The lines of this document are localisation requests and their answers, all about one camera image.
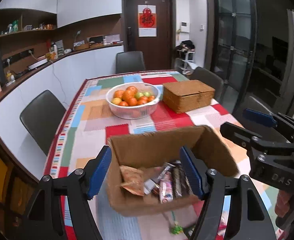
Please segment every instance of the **fruit bowl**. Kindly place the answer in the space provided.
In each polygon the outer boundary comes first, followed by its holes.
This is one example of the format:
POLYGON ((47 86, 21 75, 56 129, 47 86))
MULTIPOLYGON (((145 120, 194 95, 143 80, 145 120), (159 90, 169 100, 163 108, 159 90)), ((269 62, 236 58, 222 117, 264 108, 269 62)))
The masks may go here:
POLYGON ((142 82, 131 82, 126 84, 121 84, 111 88, 106 94, 106 100, 108 102, 109 108, 115 116, 123 119, 139 119, 144 116, 152 114, 157 107, 160 100, 160 91, 157 87, 142 82), (111 100, 116 90, 126 90, 127 87, 134 86, 139 91, 150 92, 155 99, 141 106, 117 106, 114 105, 111 100))

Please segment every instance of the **tablecloth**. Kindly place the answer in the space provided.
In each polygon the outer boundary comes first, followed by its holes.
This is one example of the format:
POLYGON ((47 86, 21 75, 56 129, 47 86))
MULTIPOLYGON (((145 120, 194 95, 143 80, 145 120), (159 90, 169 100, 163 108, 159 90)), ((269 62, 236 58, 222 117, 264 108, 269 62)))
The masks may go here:
MULTIPOLYGON (((87 161, 97 156, 107 139, 113 135, 138 134, 144 132, 170 130, 191 125, 208 125, 216 131, 229 147, 238 168, 239 176, 250 171, 246 150, 223 138, 219 127, 228 121, 240 125, 218 102, 212 99, 211 105, 184 114, 176 114, 162 101, 156 111, 142 119, 125 120, 114 116, 105 100, 107 91, 120 84, 146 82, 155 85, 163 92, 165 82, 180 82, 186 77, 176 71, 140 72, 100 77, 85 80, 67 110, 55 135, 47 157, 44 174, 53 178, 68 176, 77 168, 83 168, 87 161)), ((258 181, 254 184, 264 204, 275 221, 274 204, 277 189, 258 181)), ((230 197, 225 197, 224 211, 229 210, 230 197)), ((93 200, 89 201, 93 217, 104 240, 153 240, 187 239, 181 233, 172 235, 169 226, 173 224, 170 212, 153 216, 123 217, 109 205, 106 184, 93 200)), ((67 197, 62 197, 63 216, 69 240, 76 239, 70 218, 67 197)), ((176 220, 183 227, 197 221, 202 202, 175 210, 176 220)))

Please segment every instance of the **bowl handle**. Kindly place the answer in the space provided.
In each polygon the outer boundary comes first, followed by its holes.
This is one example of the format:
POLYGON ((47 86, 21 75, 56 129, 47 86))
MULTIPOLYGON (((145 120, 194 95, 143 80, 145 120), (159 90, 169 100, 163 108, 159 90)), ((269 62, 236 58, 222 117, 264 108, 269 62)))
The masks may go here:
POLYGON ((159 102, 159 98, 154 99, 153 101, 146 103, 144 106, 153 106, 159 102))

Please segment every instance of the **brown woven basket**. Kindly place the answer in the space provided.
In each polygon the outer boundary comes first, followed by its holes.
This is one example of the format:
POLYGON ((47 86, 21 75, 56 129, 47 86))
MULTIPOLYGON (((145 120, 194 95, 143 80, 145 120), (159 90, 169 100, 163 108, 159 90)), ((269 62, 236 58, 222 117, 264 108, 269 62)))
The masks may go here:
POLYGON ((198 80, 164 83, 163 101, 176 113, 209 106, 215 89, 198 80))

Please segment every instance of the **gray chair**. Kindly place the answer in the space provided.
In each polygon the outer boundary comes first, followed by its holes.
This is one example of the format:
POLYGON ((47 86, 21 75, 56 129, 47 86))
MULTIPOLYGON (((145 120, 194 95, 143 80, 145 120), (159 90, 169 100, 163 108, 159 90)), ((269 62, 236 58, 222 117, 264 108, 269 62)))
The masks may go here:
POLYGON ((202 68, 202 67, 197 67, 194 72, 191 74, 190 77, 191 80, 199 80, 210 87, 215 89, 215 96, 214 98, 220 102, 221 100, 221 94, 223 92, 223 87, 224 87, 224 80, 217 76, 215 73, 202 68))
POLYGON ((269 114, 271 111, 262 102, 252 94, 247 94, 244 101, 240 106, 232 113, 232 115, 240 122, 244 128, 260 134, 266 141, 286 142, 286 138, 283 137, 279 132, 270 127, 265 127, 256 122, 249 121, 243 117, 243 111, 246 108, 250 108, 255 111, 269 114))
POLYGON ((116 74, 145 71, 143 53, 141 51, 128 51, 117 53, 116 74))
POLYGON ((20 114, 20 121, 46 155, 65 112, 52 92, 45 90, 20 114))

